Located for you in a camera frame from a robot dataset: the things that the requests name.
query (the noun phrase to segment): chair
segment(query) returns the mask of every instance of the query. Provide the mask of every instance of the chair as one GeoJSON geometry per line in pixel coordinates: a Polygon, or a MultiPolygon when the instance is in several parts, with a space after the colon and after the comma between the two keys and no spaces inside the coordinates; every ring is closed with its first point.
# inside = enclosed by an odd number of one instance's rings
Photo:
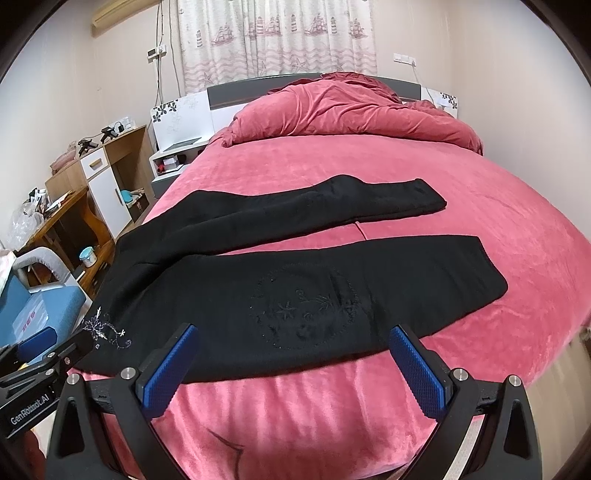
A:
{"type": "MultiPolygon", "coordinates": [[[[10,345],[17,341],[14,323],[31,299],[43,300],[48,315],[47,323],[44,326],[50,326],[56,331],[57,343],[63,342],[70,336],[73,328],[77,326],[91,304],[90,298],[80,288],[64,262],[50,249],[36,248],[17,258],[12,266],[8,282],[0,295],[0,346],[10,345]],[[49,268],[57,282],[26,288],[19,280],[18,271],[35,263],[41,263],[49,268]]],[[[38,329],[26,332],[25,338],[30,337],[36,331],[38,329]]],[[[31,363],[39,361],[44,353],[31,363]]]]}

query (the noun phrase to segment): blue gripper pad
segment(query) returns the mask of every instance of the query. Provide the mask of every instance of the blue gripper pad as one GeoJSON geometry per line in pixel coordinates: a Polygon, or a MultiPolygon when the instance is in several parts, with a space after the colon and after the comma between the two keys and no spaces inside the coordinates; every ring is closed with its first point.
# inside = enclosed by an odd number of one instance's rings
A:
{"type": "Polygon", "coordinates": [[[57,342],[57,333],[51,327],[39,330],[35,335],[23,340],[17,346],[17,358],[23,363],[28,363],[36,356],[43,353],[57,342]]]}
{"type": "Polygon", "coordinates": [[[418,338],[409,338],[400,326],[390,330],[389,348],[425,416],[436,420],[442,418],[449,400],[446,397],[451,397],[451,383],[429,366],[429,351],[418,338]]]}
{"type": "Polygon", "coordinates": [[[135,384],[135,393],[146,419],[161,416],[168,407],[189,371],[198,340],[195,325],[185,323],[163,348],[152,352],[146,365],[140,367],[142,374],[135,384]]]}

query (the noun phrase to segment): small box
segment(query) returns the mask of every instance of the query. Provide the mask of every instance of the small box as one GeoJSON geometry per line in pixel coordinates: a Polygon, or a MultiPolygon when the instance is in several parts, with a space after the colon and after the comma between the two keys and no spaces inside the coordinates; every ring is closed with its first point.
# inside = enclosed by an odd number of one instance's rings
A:
{"type": "Polygon", "coordinates": [[[143,193],[134,203],[131,203],[127,206],[129,209],[129,214],[131,215],[131,219],[135,222],[138,221],[138,218],[142,215],[144,210],[148,208],[150,203],[148,202],[148,198],[146,197],[145,193],[143,193]]]}
{"type": "Polygon", "coordinates": [[[164,164],[164,171],[170,171],[170,170],[174,170],[175,168],[177,168],[180,163],[178,161],[178,157],[175,155],[174,157],[165,158],[163,160],[163,164],[164,164]]]}

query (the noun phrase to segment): drawer handle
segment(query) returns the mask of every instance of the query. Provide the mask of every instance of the drawer handle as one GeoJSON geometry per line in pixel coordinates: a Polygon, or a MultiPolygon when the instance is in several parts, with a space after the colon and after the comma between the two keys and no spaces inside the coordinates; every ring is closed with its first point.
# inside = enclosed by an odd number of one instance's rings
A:
{"type": "Polygon", "coordinates": [[[102,158],[99,158],[98,160],[95,160],[93,163],[91,163],[89,165],[89,167],[90,168],[96,168],[96,167],[98,167],[99,165],[102,165],[102,164],[103,164],[103,159],[102,158]]]}
{"type": "Polygon", "coordinates": [[[115,196],[117,197],[117,200],[119,200],[119,203],[121,204],[121,206],[123,206],[123,200],[121,200],[121,197],[120,197],[117,189],[115,189],[114,192],[115,192],[115,196]]]}

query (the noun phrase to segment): lighthouse print curtain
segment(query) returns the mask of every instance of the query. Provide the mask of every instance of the lighthouse print curtain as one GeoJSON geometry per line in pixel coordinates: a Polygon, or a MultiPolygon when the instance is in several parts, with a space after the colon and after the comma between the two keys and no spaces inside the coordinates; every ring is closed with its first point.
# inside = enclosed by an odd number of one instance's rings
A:
{"type": "Polygon", "coordinates": [[[185,91],[287,73],[377,74],[371,0],[178,0],[185,91]]]}

